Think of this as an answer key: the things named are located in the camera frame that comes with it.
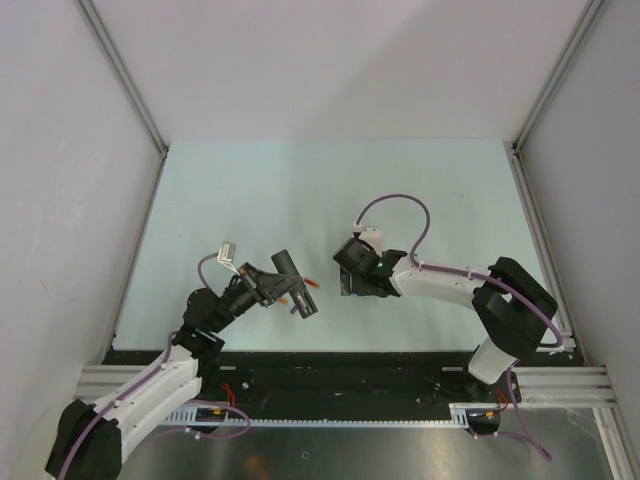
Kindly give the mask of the black remote control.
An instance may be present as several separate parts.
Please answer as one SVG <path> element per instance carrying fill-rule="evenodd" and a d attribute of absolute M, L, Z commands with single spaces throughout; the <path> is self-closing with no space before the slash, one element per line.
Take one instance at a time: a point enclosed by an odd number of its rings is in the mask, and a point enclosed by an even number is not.
<path fill-rule="evenodd" d="M 288 294 L 301 317 L 306 319 L 317 313 L 315 302 L 289 252 L 286 249 L 281 250 L 272 255 L 271 260 L 279 274 L 285 275 L 293 281 L 293 285 L 288 289 Z"/>

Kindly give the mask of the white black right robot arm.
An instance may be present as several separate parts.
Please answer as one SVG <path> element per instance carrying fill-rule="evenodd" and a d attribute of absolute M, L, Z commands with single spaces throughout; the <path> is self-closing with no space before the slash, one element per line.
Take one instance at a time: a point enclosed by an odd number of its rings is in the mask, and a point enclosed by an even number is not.
<path fill-rule="evenodd" d="M 461 376 L 473 401 L 493 394 L 498 380 L 542 348 L 559 348 L 563 337 L 553 324 L 558 304 L 517 261 L 500 257 L 480 269 L 431 265 L 414 251 L 382 252 L 359 236 L 334 254 L 349 293 L 379 298 L 420 296 L 474 311 L 487 338 L 476 348 Z"/>

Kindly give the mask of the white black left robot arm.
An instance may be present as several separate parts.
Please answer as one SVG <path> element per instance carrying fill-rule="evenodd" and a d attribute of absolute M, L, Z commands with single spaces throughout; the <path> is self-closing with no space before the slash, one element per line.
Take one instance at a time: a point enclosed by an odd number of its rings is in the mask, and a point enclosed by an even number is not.
<path fill-rule="evenodd" d="M 93 402 L 71 402 L 58 421 L 45 472 L 53 479 L 117 478 L 136 447 L 176 408 L 219 392 L 223 329 L 252 307 L 268 308 L 285 295 L 303 316 L 316 313 L 289 252 L 271 260 L 273 273 L 242 264 L 222 294 L 207 286 L 193 291 L 182 326 L 151 364 Z"/>

